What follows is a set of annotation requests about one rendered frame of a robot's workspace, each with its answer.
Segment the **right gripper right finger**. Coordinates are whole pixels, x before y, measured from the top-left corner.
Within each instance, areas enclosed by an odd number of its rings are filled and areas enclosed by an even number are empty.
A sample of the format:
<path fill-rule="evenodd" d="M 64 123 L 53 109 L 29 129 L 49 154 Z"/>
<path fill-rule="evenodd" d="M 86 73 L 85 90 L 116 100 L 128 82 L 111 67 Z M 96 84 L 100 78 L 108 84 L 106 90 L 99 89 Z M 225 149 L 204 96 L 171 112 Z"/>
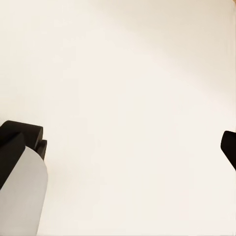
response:
<path fill-rule="evenodd" d="M 221 149 L 236 169 L 236 133 L 225 131 L 221 140 Z"/>

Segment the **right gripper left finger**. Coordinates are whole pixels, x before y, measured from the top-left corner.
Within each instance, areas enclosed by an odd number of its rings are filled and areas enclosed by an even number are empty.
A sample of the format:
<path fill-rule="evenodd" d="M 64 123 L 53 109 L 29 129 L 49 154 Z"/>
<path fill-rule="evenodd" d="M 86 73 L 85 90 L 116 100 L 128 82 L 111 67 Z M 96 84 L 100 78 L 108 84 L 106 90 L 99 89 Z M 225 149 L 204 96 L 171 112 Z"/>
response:
<path fill-rule="evenodd" d="M 21 131 L 0 136 L 0 190 L 26 149 Z"/>

